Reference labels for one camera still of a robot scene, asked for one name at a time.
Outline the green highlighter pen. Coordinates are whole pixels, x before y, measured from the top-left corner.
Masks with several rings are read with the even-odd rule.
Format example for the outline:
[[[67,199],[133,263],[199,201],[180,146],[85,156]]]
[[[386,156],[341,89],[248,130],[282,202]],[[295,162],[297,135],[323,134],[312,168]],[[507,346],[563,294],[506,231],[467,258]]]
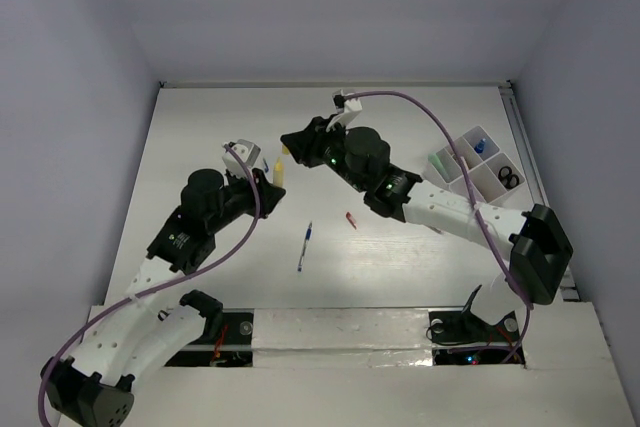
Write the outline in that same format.
[[[446,168],[444,167],[444,165],[442,164],[439,156],[435,153],[430,154],[428,156],[428,160],[429,162],[433,165],[433,167],[435,168],[435,170],[439,173],[439,175],[441,176],[441,178],[448,183],[449,182],[449,175],[448,172],[446,170]]]

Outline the yellow highlighter pen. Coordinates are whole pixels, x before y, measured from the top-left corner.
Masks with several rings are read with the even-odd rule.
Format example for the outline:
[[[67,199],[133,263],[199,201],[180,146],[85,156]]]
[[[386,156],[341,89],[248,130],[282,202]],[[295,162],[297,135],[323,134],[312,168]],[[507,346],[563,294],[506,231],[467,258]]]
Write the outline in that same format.
[[[276,187],[284,187],[284,163],[281,158],[278,158],[273,168],[273,184]]]

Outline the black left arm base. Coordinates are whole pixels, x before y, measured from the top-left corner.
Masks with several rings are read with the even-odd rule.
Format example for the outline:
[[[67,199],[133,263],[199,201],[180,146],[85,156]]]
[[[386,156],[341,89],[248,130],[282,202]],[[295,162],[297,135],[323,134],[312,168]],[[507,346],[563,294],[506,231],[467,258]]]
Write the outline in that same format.
[[[214,348],[220,352],[250,351],[254,332],[254,312],[250,310],[224,311],[215,334],[205,332],[192,342],[193,346]]]

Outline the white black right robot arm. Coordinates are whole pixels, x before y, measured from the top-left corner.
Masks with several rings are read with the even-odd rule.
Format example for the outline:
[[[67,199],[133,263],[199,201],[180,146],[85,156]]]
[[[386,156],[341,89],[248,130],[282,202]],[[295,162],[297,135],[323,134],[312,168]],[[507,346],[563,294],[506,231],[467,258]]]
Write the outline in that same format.
[[[329,167],[383,218],[421,225],[487,248],[505,262],[500,274],[478,287],[460,315],[462,331],[482,339],[520,305],[553,303],[573,255],[555,211],[535,204],[519,211],[445,190],[392,164],[391,148],[370,127],[347,128],[315,117],[301,131],[280,138],[296,163]]]

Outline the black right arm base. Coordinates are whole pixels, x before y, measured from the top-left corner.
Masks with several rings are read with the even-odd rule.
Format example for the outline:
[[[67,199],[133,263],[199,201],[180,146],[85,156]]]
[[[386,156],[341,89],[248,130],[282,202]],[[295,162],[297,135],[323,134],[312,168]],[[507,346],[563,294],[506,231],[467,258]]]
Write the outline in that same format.
[[[471,312],[480,289],[478,286],[470,294],[461,309],[431,311],[429,326],[426,328],[427,339],[445,347],[500,341],[512,344],[519,340],[520,330],[514,312],[507,314],[494,325],[486,323]]]

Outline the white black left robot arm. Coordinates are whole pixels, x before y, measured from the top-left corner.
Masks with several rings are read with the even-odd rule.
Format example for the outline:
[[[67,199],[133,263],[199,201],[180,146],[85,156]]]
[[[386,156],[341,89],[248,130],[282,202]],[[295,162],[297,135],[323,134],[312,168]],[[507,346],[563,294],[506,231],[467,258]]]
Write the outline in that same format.
[[[208,268],[216,234],[247,215],[266,218],[286,191],[259,168],[240,176],[213,169],[193,172],[179,206],[151,242],[125,297],[103,310],[54,355],[41,371],[38,415],[45,408],[81,426],[119,426],[135,396],[189,343],[216,341],[223,305],[190,282]]]

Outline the black handled scissors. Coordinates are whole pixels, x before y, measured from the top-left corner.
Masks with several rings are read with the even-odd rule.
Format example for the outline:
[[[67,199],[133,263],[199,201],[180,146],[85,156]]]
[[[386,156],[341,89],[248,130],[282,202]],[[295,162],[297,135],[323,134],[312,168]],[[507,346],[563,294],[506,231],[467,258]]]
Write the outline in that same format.
[[[506,190],[512,190],[520,185],[521,180],[517,173],[513,169],[505,165],[499,169],[498,180],[501,182]]]

